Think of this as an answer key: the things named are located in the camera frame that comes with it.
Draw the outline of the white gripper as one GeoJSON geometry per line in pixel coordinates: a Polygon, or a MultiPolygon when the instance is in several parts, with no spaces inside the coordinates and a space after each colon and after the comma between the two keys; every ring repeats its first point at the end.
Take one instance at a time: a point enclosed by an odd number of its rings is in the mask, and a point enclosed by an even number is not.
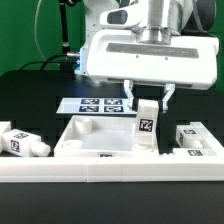
{"type": "Polygon", "coordinates": [[[137,110],[137,85],[164,86],[160,112],[178,88],[207,90],[217,80],[216,37],[173,36],[169,45],[138,43],[129,30],[103,29],[80,53],[80,72],[94,81],[123,82],[128,107],[137,110]]]}

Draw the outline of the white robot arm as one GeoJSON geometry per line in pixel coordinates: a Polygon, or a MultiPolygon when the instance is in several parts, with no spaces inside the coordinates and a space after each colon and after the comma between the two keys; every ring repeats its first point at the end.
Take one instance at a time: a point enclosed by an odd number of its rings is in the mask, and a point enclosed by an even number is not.
{"type": "Polygon", "coordinates": [[[214,0],[83,0],[86,40],[76,73],[121,82],[128,107],[135,85],[162,86],[160,108],[177,88],[209,89],[217,80],[219,40],[208,33],[214,0]]]}

